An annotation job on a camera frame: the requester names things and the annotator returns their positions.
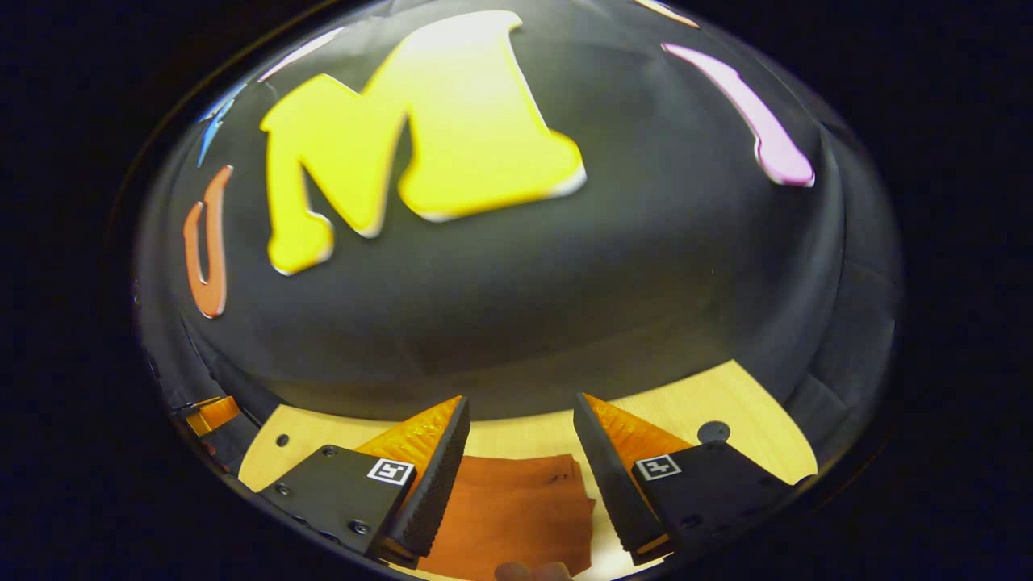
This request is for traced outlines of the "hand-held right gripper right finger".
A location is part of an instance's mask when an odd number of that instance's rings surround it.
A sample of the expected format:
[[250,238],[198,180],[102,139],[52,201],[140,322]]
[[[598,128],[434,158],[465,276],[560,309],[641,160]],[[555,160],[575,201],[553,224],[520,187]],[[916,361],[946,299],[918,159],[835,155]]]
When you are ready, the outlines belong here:
[[689,444],[588,394],[576,397],[573,426],[634,565],[697,558],[753,529],[793,492],[724,439]]

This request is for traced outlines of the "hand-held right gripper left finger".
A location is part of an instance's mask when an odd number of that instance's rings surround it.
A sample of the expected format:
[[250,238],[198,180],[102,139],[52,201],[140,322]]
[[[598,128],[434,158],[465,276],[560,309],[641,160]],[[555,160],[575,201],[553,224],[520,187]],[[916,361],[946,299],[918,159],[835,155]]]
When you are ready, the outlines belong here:
[[316,439],[294,460],[303,428],[281,426],[259,442],[258,494],[310,532],[355,558],[414,569],[429,555],[470,433],[469,400],[457,396],[350,449]]

